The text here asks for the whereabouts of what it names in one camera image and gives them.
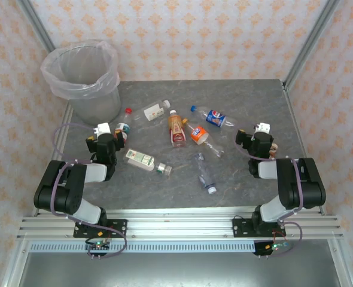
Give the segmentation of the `aluminium frame post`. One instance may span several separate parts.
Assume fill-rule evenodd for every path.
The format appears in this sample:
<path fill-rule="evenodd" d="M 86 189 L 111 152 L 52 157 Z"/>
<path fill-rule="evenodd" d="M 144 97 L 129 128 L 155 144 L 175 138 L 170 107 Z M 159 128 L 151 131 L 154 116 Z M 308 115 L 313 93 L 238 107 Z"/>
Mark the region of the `aluminium frame post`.
<path fill-rule="evenodd" d="M 56 49 L 56 47 L 53 44 L 33 4 L 31 3 L 31 0 L 16 0 L 16 2 L 25 17 L 32 25 L 32 29 L 34 30 L 35 35 L 38 37 L 42 46 L 45 48 L 46 51 L 51 53 L 53 50 Z"/>
<path fill-rule="evenodd" d="M 282 86 L 286 92 L 294 86 L 296 78 L 304 67 L 308 57 L 317 44 L 321 34 L 323 33 L 327 23 L 334 14 L 335 9 L 339 5 L 340 0 L 327 0 L 324 8 L 320 12 L 315 24 L 313 25 L 306 41 L 303 44 L 298 56 L 296 57 L 286 79 L 282 82 Z"/>

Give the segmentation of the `metal mesh waste bin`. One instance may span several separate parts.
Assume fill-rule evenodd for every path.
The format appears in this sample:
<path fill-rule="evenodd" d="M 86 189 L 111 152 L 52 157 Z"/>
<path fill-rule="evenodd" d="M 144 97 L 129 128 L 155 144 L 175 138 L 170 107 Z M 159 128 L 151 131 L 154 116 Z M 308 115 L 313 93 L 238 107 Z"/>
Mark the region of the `metal mesh waste bin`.
<path fill-rule="evenodd" d="M 93 99 L 67 100 L 77 116 L 89 125 L 109 123 L 121 110 L 118 86 L 112 92 Z"/>

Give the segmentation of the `bottle with green white label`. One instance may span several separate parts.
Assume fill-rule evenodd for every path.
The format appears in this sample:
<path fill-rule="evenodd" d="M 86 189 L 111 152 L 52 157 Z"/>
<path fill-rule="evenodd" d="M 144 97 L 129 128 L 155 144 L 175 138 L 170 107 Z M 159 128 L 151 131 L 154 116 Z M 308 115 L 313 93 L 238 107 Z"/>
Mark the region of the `bottle with green white label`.
<path fill-rule="evenodd" d="M 156 160 L 153 156 L 129 148 L 124 154 L 124 161 L 148 172 L 157 172 L 169 176 L 172 167 Z"/>

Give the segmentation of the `clear bottle with red cap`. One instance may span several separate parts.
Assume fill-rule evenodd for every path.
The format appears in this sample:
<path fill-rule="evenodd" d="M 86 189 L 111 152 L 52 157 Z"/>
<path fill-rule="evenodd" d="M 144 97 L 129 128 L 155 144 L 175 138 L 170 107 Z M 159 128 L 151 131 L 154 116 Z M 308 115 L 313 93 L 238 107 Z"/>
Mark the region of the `clear bottle with red cap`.
<path fill-rule="evenodd" d="M 133 122 L 133 114 L 132 114 L 132 109 L 131 108 L 126 108 L 124 110 L 124 113 L 119 116 L 118 118 L 118 123 L 115 127 L 115 133 L 121 133 L 124 142 L 127 141 L 127 137 L 130 133 L 130 129 L 132 127 L 132 122 Z"/>

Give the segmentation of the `clear bottle with white label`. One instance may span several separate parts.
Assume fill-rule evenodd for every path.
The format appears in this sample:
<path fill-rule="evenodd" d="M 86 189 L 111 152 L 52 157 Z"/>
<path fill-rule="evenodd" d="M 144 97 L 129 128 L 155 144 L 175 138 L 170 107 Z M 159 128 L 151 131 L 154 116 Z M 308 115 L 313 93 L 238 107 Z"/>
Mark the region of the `clear bottle with white label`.
<path fill-rule="evenodd" d="M 151 103 L 144 108 L 141 108 L 134 112 L 133 120 L 134 121 L 152 121 L 160 116 L 162 116 L 169 108 L 171 103 L 168 100 L 158 100 L 154 103 Z"/>

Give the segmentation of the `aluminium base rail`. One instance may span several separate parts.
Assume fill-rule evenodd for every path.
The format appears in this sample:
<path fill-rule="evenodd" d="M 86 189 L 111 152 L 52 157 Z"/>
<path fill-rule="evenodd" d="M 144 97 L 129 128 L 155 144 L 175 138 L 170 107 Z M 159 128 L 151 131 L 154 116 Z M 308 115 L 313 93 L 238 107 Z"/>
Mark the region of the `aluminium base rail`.
<path fill-rule="evenodd" d="M 180 209 L 108 210 L 110 219 L 126 219 L 129 240 L 233 240 L 232 219 L 249 218 L 253 206 L 194 207 Z M 344 232 L 339 219 L 323 215 L 318 207 L 301 210 L 288 218 L 300 226 L 288 224 L 287 238 L 296 240 L 342 239 Z M 74 223 L 66 218 L 39 210 L 36 216 L 25 217 L 17 233 L 18 239 L 69 240 Z"/>

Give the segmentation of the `grey metal tray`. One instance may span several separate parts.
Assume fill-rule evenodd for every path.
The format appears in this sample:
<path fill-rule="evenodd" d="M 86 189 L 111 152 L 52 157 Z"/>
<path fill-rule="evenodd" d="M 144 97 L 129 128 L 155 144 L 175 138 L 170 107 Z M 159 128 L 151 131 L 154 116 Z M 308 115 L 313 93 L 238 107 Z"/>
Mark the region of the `grey metal tray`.
<path fill-rule="evenodd" d="M 123 254 L 91 260 L 85 254 L 30 253 L 13 264 L 2 287 L 350 287 L 327 249 L 299 249 L 258 259 L 246 253 Z"/>

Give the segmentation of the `bottle with orange label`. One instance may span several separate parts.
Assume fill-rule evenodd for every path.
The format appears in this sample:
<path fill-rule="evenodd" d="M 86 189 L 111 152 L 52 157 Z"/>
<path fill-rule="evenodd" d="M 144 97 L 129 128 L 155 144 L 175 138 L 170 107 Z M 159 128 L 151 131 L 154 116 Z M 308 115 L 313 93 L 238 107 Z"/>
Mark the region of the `bottle with orange label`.
<path fill-rule="evenodd" d="M 206 148 L 213 154 L 213 156 L 217 158 L 221 158 L 223 156 L 224 151 L 222 147 L 214 141 L 214 138 L 202 125 L 191 122 L 187 118 L 182 120 L 182 124 L 188 130 L 192 141 L 196 145 Z"/>

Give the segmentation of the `small circuit board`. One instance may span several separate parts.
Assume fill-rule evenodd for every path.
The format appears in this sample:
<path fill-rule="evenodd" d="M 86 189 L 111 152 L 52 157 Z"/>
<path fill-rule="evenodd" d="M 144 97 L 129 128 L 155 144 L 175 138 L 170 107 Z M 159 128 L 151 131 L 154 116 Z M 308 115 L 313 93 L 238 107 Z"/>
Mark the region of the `small circuit board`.
<path fill-rule="evenodd" d="M 85 244 L 89 251 L 107 251 L 110 248 L 110 243 L 107 239 L 86 239 Z"/>
<path fill-rule="evenodd" d="M 264 249 L 266 251 L 277 251 L 281 248 L 289 248 L 290 244 L 287 241 L 267 242 Z"/>

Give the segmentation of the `clear plastic bin liner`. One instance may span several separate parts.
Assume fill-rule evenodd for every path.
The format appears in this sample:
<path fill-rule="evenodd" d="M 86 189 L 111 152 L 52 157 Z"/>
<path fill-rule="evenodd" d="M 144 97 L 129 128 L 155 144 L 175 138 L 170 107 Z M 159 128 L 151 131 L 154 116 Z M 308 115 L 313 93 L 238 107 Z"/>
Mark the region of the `clear plastic bin liner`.
<path fill-rule="evenodd" d="M 102 97 L 120 82 L 117 50 L 105 40 L 57 48 L 44 59 L 41 72 L 52 93 L 66 100 Z"/>

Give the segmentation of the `gold and red drink bottle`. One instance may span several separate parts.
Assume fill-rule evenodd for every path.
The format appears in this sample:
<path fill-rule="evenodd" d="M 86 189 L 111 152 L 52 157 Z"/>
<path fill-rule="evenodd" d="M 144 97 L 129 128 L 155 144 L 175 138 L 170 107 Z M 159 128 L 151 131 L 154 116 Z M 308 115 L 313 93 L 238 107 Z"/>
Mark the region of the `gold and red drink bottle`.
<path fill-rule="evenodd" d="M 171 144 L 174 148 L 184 147 L 186 145 L 186 136 L 181 116 L 177 114 L 176 110 L 171 110 L 169 114 L 168 124 Z"/>

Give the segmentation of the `crushed bluish clear bottle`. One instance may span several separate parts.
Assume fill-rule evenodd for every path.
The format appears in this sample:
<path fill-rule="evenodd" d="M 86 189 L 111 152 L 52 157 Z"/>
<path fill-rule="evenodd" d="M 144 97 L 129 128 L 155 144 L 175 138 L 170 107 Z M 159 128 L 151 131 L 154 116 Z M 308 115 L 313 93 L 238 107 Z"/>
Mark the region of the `crushed bluish clear bottle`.
<path fill-rule="evenodd" d="M 199 171 L 197 176 L 202 187 L 207 190 L 210 195 L 216 193 L 216 183 L 204 155 L 197 153 L 194 155 L 194 160 Z"/>

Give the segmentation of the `blue label Pepsi bottle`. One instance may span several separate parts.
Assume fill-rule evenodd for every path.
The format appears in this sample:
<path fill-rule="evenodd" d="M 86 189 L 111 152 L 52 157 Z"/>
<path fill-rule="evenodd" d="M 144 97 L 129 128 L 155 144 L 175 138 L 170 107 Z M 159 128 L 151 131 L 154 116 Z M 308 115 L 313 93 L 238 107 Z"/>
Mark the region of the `blue label Pepsi bottle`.
<path fill-rule="evenodd" d="M 234 128 L 237 124 L 237 121 L 234 118 L 220 113 L 214 109 L 209 109 L 205 106 L 193 105 L 191 106 L 190 111 L 195 117 L 200 118 L 207 123 L 221 129 Z"/>

